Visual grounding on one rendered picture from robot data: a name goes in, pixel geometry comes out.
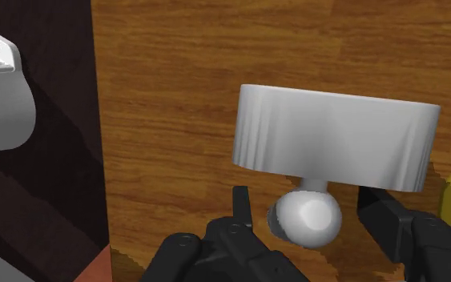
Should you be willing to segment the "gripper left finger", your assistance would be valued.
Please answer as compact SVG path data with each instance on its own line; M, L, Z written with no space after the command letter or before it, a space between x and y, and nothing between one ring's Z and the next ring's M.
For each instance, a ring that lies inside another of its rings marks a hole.
M165 238L139 282L308 282L254 234L246 186L233 187L232 211L211 220L204 238L183 232Z

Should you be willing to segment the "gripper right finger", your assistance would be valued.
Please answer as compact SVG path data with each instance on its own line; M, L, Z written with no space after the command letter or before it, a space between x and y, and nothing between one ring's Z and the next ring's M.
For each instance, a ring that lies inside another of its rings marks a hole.
M426 211L404 207L386 190L359 187L359 221L406 282L451 282L451 226Z

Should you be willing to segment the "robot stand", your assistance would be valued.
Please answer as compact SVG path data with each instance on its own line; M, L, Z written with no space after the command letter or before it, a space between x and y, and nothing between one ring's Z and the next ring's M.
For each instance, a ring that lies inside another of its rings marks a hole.
M37 119L0 152L0 256L34 282L74 282L108 245L91 0L0 0Z

